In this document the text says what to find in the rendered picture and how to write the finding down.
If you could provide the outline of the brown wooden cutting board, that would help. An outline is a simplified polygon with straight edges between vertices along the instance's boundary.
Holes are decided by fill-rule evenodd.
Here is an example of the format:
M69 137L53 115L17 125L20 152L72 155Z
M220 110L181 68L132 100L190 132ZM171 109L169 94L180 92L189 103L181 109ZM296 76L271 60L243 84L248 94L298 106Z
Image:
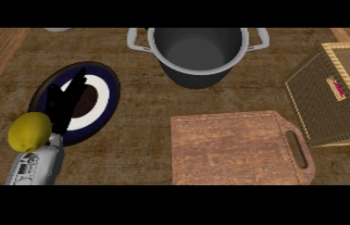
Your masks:
M277 112L171 118L174 184L307 185L316 174L298 128Z

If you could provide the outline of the grey metal stock pot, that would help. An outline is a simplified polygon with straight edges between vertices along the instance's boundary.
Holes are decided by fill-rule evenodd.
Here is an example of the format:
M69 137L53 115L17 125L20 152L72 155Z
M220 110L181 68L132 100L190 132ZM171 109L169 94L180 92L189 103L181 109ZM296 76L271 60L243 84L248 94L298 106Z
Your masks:
M128 29L128 48L155 55L168 78L187 89L215 85L246 52L268 47L265 28L256 29L256 45L248 45L246 28L147 28L147 47L135 45L137 30Z

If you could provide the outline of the yellow lemon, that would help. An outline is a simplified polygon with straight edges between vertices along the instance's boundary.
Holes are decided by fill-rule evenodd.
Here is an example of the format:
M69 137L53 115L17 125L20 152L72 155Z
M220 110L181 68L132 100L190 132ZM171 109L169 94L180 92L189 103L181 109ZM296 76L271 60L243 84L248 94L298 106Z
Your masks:
M19 153L35 151L51 134L48 116L41 112L28 112L8 127L8 146Z

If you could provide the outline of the brown wicker basket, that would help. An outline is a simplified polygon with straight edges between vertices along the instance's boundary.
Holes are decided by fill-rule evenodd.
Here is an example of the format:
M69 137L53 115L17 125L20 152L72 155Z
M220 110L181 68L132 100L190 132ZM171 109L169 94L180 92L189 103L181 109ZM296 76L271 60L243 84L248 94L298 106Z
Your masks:
M307 145L350 145L350 43L320 44L283 86Z

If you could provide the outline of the navy and white round plate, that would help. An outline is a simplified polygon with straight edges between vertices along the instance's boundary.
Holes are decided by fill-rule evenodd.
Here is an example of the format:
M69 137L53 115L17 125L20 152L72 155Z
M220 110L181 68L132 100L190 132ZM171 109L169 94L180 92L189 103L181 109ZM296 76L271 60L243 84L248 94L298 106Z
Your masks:
M54 83L64 90L81 69L85 69L85 90L75 106L63 134L63 145L88 139L112 118L119 102L119 79L115 71L98 62L78 62L59 69L41 83L28 104L28 111L45 110L45 88Z

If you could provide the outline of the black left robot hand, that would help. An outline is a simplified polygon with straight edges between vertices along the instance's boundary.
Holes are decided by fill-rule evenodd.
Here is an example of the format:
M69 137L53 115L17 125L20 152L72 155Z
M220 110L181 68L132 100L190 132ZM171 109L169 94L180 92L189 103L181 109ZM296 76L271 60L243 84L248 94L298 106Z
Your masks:
M81 100L82 92L87 87L84 84L84 74L85 68L81 68L64 90L62 90L60 86L54 83L47 86L44 113L51 122L51 131L60 135L66 132L75 106Z

